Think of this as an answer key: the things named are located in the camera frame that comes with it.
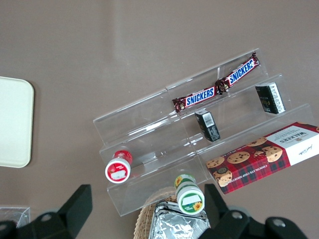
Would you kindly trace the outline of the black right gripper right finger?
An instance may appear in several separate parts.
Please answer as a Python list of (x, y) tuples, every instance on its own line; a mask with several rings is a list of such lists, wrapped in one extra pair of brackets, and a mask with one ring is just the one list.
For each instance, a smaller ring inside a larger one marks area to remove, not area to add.
[(214, 184), (205, 184), (205, 211), (210, 228), (201, 239), (263, 239), (264, 225), (240, 210), (227, 207)]

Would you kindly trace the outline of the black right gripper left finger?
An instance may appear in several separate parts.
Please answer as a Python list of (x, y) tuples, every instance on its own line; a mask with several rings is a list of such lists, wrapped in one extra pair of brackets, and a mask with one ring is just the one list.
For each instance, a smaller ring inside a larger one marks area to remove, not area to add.
[(34, 239), (74, 239), (92, 212), (91, 185), (81, 185), (57, 212), (47, 212), (31, 223)]

